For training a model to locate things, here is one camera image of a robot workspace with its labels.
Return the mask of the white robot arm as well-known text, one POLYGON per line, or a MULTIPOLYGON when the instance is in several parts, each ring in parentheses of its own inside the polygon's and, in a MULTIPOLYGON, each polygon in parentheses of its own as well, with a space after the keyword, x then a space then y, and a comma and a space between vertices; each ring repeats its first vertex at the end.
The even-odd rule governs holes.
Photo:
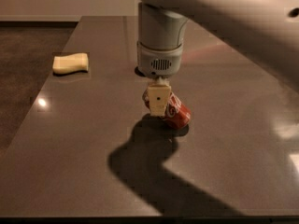
POLYGON ((188 20, 293 89, 299 84, 299 0, 140 0, 136 71, 153 82, 149 107, 161 116, 166 80, 178 72, 188 20))

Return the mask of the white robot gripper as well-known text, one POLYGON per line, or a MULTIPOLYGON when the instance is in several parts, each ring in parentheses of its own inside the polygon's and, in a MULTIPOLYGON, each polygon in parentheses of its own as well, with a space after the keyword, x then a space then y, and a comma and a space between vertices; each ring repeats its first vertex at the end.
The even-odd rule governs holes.
MULTIPOLYGON (((178 72, 187 21, 175 12, 138 4, 137 69, 144 77, 168 78, 178 72)), ((147 93, 150 114, 163 117, 171 86, 150 84, 147 93)))

